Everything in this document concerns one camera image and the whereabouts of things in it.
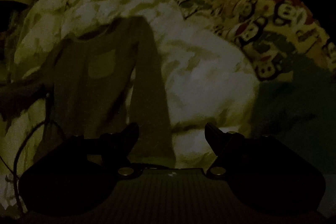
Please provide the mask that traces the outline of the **dark small garment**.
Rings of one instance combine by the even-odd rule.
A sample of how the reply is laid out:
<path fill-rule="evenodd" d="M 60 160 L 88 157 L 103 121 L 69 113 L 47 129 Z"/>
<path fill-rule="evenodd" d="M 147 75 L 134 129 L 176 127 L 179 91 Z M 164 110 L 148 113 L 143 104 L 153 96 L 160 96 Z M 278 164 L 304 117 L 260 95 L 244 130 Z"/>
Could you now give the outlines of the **dark small garment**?
<path fill-rule="evenodd" d="M 110 159 L 175 165 L 161 58 L 145 18 L 118 18 L 98 34 L 64 39 L 34 80 L 47 96 L 35 161 L 69 157 L 83 145 Z"/>

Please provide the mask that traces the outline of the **light leaf-print bed comforter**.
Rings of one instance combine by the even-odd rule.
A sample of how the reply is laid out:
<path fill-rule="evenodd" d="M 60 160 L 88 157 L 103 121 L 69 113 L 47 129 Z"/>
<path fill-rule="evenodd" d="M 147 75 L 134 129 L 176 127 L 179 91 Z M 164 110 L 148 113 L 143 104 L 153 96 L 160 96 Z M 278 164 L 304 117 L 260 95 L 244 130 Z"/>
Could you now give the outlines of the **light leaf-print bed comforter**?
<path fill-rule="evenodd" d="M 184 19 L 175 0 L 38 0 L 10 52 L 1 89 L 1 208 L 27 205 L 18 185 L 41 161 L 34 156 L 47 124 L 47 96 L 34 73 L 68 37 L 98 34 L 115 19 L 147 20 L 161 58 L 175 155 L 173 168 L 208 169 L 215 154 L 201 136 L 206 123 L 249 135 L 259 81 L 242 51 L 199 23 Z"/>

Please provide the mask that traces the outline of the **cartoon monkey print blanket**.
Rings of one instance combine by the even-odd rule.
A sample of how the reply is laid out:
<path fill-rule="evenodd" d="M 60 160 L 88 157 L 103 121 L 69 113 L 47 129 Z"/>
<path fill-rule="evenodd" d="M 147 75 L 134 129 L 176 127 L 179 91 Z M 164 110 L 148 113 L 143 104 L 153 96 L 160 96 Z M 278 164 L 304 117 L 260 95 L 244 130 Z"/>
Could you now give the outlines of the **cartoon monkey print blanket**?
<path fill-rule="evenodd" d="M 335 45 L 300 0 L 175 0 L 199 23 L 246 55 L 260 81 L 294 69 L 304 55 L 335 72 Z"/>

